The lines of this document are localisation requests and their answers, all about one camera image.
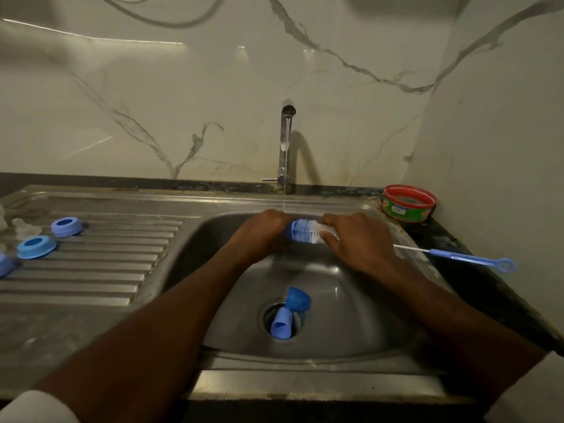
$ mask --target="shirt sleeve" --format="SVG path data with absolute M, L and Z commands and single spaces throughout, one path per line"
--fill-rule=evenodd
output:
M 69 407 L 54 396 L 29 390 L 0 411 L 0 423 L 80 423 Z
M 553 423 L 564 415 L 564 358 L 548 354 L 490 408 L 488 423 Z

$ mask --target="person's left hand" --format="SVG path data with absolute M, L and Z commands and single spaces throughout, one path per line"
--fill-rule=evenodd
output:
M 267 209 L 243 223 L 225 245 L 245 263 L 258 263 L 289 241 L 281 236 L 294 218 L 282 211 Z

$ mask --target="marble backsplash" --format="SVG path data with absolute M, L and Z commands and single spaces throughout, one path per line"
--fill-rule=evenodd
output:
M 0 171 L 399 182 L 459 1 L 4 0 Z

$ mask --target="red container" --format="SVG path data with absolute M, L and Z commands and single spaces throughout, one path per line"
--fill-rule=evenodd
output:
M 422 223 L 437 204 L 433 193 L 411 185 L 393 184 L 384 188 L 382 208 L 386 215 L 408 223 Z

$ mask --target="person's right hand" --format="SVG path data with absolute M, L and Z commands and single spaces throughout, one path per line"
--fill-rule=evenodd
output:
M 334 227 L 339 239 L 329 232 L 321 238 L 342 261 L 354 270 L 377 276 L 397 260 L 391 234 L 383 221 L 363 213 L 354 215 L 325 214 L 322 224 Z

